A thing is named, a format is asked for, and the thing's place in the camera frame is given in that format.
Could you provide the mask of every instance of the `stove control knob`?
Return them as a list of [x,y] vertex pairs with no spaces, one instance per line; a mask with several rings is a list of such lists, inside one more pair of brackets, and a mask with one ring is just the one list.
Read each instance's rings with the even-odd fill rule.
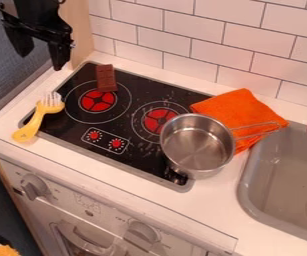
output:
[[20,184],[28,199],[31,201],[34,201],[39,196],[51,194],[46,183],[34,174],[26,174]]
[[160,241],[153,228],[139,221],[130,223],[124,239],[147,252],[151,250],[155,243]]

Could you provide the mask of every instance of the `brush bristles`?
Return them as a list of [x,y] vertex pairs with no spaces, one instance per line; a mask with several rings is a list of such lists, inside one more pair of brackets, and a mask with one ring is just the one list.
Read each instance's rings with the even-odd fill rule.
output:
[[45,93],[41,99],[41,104],[46,107],[57,107],[62,102],[62,96],[57,92]]

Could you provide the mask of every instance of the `red burner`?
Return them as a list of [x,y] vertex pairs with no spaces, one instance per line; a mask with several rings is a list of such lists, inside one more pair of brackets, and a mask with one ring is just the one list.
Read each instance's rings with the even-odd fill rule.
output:
[[113,148],[119,148],[122,146],[122,141],[119,140],[119,139],[114,139],[112,142],[111,142],[111,146]]
[[93,140],[97,140],[100,137],[98,132],[91,132],[90,133],[90,138]]
[[145,128],[154,133],[160,134],[163,125],[178,113],[168,108],[158,108],[146,113],[144,117]]
[[115,94],[112,92],[99,92],[96,89],[87,92],[81,98],[81,106],[90,112],[103,112],[115,104]]

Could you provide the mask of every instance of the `pan handle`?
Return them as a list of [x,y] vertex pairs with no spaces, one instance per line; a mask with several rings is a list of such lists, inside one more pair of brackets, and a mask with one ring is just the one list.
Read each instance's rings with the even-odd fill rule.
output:
[[247,136],[235,138],[235,140],[239,141],[239,140],[245,140],[245,139],[253,138],[253,137],[256,137],[256,136],[269,135],[269,134],[272,134],[272,133],[275,133],[275,132],[279,132],[282,128],[281,125],[278,122],[270,121],[270,122],[252,124],[252,125],[247,125],[247,126],[240,126],[240,127],[237,127],[237,128],[232,128],[232,129],[230,129],[230,131],[244,130],[244,129],[248,129],[248,128],[252,128],[252,127],[271,125],[271,124],[278,126],[278,129],[274,130],[274,131],[270,131],[270,132],[255,133],[255,134],[252,134],[252,135],[247,135]]

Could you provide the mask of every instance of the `red burner ring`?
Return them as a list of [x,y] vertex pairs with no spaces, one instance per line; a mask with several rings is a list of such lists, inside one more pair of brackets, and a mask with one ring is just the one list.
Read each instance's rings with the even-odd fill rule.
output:
[[112,92],[99,92],[96,89],[86,92],[81,97],[81,107],[89,112],[99,113],[110,109],[116,102]]
[[144,116],[144,127],[153,134],[159,135],[164,124],[178,113],[169,108],[156,108]]

